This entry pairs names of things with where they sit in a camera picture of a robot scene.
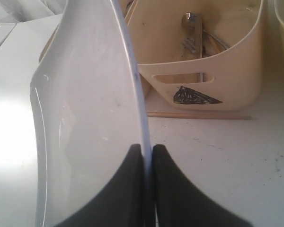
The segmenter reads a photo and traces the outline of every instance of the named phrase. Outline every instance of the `wooden stick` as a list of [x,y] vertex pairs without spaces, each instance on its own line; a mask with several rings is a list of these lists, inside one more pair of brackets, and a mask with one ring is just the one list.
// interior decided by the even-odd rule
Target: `wooden stick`
[[181,119],[213,119],[213,120],[252,120],[249,115],[231,113],[159,113],[147,112],[148,117],[181,118]]
[[214,38],[212,38],[210,35],[208,35],[209,41],[212,44],[214,51],[216,51],[216,53],[221,53],[222,49],[220,48],[220,46],[217,44],[217,42],[215,41]]

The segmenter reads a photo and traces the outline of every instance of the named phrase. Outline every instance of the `black triangle drawing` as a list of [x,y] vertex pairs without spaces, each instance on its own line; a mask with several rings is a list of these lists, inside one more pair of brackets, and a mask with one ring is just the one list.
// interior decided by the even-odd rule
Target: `black triangle drawing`
[[191,88],[181,86],[179,91],[177,91],[174,95],[174,103],[183,105],[206,105],[219,104],[222,102]]

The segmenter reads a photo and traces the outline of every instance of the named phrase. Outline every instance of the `white table surface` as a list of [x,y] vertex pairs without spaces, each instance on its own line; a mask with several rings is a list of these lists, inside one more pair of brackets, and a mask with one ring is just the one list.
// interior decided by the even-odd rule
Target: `white table surface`
[[[18,24],[0,48],[0,226],[34,225],[36,140],[29,84],[61,16]],[[242,112],[252,121],[149,119],[207,195],[255,227],[284,227],[284,70],[271,62],[260,98]],[[162,103],[155,92],[147,105]]]

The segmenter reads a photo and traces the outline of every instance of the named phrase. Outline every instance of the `white countertop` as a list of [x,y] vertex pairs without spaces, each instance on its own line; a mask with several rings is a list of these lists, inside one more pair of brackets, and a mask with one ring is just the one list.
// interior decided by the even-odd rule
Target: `white countertop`
[[[37,163],[29,84],[60,18],[18,24],[0,48],[0,226],[34,225]],[[242,111],[253,120],[151,118],[149,127],[152,143],[165,144],[216,202],[255,227],[284,227],[284,70],[269,65],[260,98]],[[152,92],[147,102],[164,101]]]

